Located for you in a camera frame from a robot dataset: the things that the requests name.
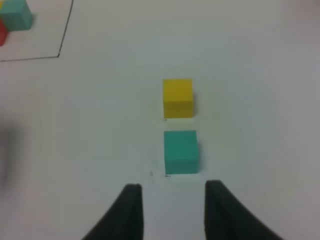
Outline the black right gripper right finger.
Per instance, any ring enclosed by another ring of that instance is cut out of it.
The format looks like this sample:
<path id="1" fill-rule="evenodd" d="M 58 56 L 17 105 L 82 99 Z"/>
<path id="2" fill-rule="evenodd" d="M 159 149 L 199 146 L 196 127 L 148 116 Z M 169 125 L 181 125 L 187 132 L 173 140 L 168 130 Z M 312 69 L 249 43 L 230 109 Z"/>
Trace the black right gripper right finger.
<path id="1" fill-rule="evenodd" d="M 220 180 L 205 183 L 204 232 L 207 240 L 280 240 Z"/>

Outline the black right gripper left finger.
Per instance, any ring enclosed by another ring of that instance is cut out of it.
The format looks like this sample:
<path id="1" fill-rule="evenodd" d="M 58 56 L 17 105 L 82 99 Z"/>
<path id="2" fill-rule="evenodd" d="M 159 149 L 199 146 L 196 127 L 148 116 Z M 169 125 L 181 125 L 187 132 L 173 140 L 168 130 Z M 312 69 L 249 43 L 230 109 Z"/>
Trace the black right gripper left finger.
<path id="1" fill-rule="evenodd" d="M 109 210 L 84 237 L 85 240 L 142 240 L 144 238 L 143 191 L 127 184 Z"/>

